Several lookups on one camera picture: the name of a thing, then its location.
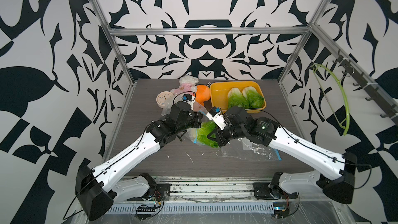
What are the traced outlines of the yellow plastic tray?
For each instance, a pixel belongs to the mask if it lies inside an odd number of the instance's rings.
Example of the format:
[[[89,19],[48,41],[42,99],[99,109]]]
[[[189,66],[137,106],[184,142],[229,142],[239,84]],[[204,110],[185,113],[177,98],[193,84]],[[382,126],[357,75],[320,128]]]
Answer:
[[[210,85],[210,99],[213,107],[224,113],[233,106],[246,109],[249,113],[259,113],[265,109],[266,101],[256,82],[218,82]]]

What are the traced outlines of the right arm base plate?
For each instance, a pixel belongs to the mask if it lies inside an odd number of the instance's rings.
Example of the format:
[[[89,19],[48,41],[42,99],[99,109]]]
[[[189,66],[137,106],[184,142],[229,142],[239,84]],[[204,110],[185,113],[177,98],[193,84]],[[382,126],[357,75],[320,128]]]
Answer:
[[[283,191],[279,186],[279,180],[283,172],[276,172],[270,183],[253,183],[254,196],[259,200],[280,200],[297,199],[298,193],[289,194]]]

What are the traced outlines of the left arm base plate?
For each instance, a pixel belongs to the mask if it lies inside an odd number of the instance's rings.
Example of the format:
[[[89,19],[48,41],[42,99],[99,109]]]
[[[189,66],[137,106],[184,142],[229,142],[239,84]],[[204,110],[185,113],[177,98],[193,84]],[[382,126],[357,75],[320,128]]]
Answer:
[[[157,201],[167,200],[170,196],[171,184],[159,184],[148,173],[140,175],[148,185],[148,189],[140,197],[127,198],[127,201],[144,201],[154,199]]]

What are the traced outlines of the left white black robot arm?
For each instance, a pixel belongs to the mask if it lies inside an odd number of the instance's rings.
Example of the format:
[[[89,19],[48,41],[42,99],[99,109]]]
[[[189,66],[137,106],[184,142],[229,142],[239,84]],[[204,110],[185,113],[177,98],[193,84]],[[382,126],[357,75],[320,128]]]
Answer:
[[[186,102],[172,105],[169,114],[148,124],[142,135],[125,150],[93,169],[78,170],[75,197],[88,220],[105,215],[117,200],[143,197],[152,184],[143,175],[121,183],[121,179],[144,159],[174,141],[179,133],[199,129],[204,115]]]

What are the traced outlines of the white teddy bear pink shirt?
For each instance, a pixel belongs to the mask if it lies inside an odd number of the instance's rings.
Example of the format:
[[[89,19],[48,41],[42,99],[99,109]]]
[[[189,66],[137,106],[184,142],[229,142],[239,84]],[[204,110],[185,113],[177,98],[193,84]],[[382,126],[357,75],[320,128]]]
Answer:
[[[198,83],[199,83],[198,78],[193,77],[191,75],[186,75],[179,79],[179,87],[170,90],[170,92],[172,94],[174,94],[175,96],[178,94],[181,94],[181,93],[188,92],[188,91],[192,91],[192,92],[196,93],[198,90],[198,88],[197,88]]]

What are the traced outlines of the clear zipper bag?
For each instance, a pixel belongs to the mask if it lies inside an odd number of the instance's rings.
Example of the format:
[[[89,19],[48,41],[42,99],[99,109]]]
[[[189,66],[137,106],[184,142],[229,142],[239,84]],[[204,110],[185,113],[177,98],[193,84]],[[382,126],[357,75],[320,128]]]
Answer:
[[[254,162],[282,160],[277,150],[255,144],[246,138],[229,141],[226,146],[221,148],[221,154],[227,158]]]
[[[219,127],[206,108],[195,101],[195,97],[192,91],[160,97],[164,101],[161,104],[162,116],[172,125],[179,139],[185,135],[193,143],[218,148],[216,131]]]

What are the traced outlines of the small pink round clock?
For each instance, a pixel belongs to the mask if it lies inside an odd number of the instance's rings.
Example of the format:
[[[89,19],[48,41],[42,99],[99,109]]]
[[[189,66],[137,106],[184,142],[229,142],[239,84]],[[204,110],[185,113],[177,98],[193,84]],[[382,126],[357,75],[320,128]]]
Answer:
[[[167,101],[173,98],[174,98],[173,93],[171,93],[170,91],[163,91],[157,95],[156,103],[158,107],[164,109]]]

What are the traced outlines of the aluminium frame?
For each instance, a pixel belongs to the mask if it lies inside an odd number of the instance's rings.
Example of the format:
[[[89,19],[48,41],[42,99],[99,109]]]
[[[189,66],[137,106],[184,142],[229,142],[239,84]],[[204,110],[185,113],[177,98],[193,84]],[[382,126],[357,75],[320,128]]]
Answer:
[[[398,125],[343,77],[353,58],[398,103],[398,0],[90,0],[132,80],[272,80],[307,140],[354,153],[350,210],[361,223],[398,221]],[[330,68],[346,91],[343,136],[311,65]]]

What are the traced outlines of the chinese cabbage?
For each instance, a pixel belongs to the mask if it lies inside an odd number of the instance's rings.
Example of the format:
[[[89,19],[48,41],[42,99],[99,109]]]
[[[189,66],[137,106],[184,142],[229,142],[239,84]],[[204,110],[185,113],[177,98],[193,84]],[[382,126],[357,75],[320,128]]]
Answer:
[[[244,88],[242,94],[248,101],[250,108],[262,108],[265,106],[264,97],[254,87]]]
[[[232,88],[228,93],[228,109],[233,106],[242,107],[248,109],[250,107],[249,102],[243,96],[242,92],[238,88]]]
[[[217,125],[213,121],[203,122],[199,129],[192,131],[193,142],[196,144],[206,145],[212,148],[218,148],[219,145],[216,141],[208,138],[208,136],[217,129]]]

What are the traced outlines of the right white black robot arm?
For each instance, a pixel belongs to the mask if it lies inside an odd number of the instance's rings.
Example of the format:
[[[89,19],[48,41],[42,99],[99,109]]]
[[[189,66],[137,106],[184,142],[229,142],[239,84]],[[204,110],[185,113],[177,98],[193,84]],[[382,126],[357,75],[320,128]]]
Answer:
[[[253,118],[247,111],[233,106],[225,113],[213,107],[207,118],[217,127],[208,138],[226,146],[230,140],[245,138],[252,143],[282,151],[312,167],[306,173],[276,172],[263,199],[302,192],[322,193],[342,204],[350,204],[355,190],[357,157],[352,153],[328,151],[286,130],[276,119]]]

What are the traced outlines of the black wall hook rack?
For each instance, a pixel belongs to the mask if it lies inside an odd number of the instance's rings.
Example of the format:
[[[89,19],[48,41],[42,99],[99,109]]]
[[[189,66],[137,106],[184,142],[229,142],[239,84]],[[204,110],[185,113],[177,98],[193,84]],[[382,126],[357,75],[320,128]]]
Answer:
[[[338,57],[334,63],[339,63],[344,69],[344,76],[351,77],[354,87],[364,90],[367,101],[373,101],[383,111],[381,118],[389,118],[398,125],[398,104],[368,73],[366,73],[351,57],[345,57],[338,51]]]

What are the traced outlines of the orange plush toy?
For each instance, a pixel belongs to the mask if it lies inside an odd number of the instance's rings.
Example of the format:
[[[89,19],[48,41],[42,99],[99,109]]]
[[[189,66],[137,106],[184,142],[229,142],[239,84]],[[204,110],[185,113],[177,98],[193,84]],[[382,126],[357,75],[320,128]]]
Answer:
[[[195,101],[204,106],[204,103],[208,100],[210,100],[210,88],[205,85],[198,85]]]

